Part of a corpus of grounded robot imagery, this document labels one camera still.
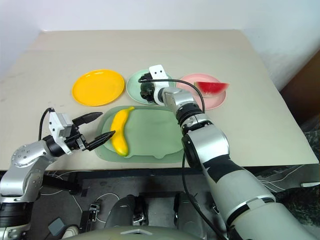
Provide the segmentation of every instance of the red watermelon slice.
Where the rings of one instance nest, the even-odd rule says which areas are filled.
[[[225,82],[195,81],[194,85],[200,90],[204,98],[216,97],[229,87],[229,83]]]

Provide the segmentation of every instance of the white table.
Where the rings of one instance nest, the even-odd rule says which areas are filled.
[[[39,120],[47,107],[71,119],[107,112],[119,105],[138,105],[126,92],[100,107],[76,103],[73,83],[95,69],[111,69],[125,80],[138,70],[162,64],[171,76],[207,73],[230,83],[222,106],[207,114],[230,144],[241,166],[317,163],[306,138],[269,79],[244,35],[236,30],[207,31],[58,31],[44,32],[21,55],[0,82],[0,169],[21,145],[37,140]],[[98,121],[81,126],[93,139]],[[44,121],[42,136],[49,134]],[[176,168],[181,163],[117,163],[94,151],[62,156],[49,170]]]

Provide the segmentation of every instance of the yellow banana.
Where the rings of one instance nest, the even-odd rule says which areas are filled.
[[[115,134],[111,138],[111,144],[114,147],[114,150],[120,156],[127,156],[129,153],[128,144],[125,139],[125,124],[129,117],[129,113],[135,109],[133,106],[122,109],[116,113],[114,116],[110,131],[115,131]]]

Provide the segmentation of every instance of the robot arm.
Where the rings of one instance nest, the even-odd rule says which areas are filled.
[[[157,68],[164,73],[161,65],[151,67],[150,73]],[[162,78],[153,75],[152,79]],[[157,92],[148,91],[143,84],[142,97],[152,99],[153,94],[156,103],[167,106],[176,116],[187,162],[203,172],[230,239],[315,239],[253,174],[230,159],[225,134],[200,110],[190,92],[163,82],[161,89],[158,82],[153,83]]]
[[[11,157],[11,165],[0,182],[0,239],[24,239],[30,228],[34,201],[39,196],[45,169],[73,150],[93,150],[105,143],[115,131],[106,132],[87,142],[79,126],[90,123],[102,112],[92,112],[72,121],[64,113],[49,110],[51,135],[23,145]]]

